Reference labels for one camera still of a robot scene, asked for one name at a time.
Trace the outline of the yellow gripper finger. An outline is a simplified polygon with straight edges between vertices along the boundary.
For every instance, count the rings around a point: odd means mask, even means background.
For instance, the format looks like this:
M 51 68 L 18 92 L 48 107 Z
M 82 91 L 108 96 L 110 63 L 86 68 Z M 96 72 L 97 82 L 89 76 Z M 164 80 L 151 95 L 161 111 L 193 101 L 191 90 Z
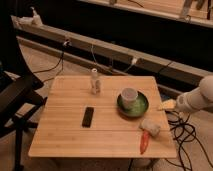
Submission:
M 175 107 L 176 107 L 176 101 L 173 99 L 169 99 L 169 100 L 162 102 L 159 105 L 158 109 L 165 110 L 165 111 L 172 111 L 175 109 Z

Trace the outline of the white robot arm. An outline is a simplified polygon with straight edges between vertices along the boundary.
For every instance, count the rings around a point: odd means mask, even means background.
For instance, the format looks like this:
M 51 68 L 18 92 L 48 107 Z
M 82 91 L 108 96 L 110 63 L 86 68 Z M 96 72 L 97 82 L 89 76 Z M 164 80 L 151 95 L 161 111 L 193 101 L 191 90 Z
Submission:
M 205 76 L 197 88 L 179 95 L 175 100 L 162 102 L 158 110 L 195 113 L 213 105 L 213 75 Z

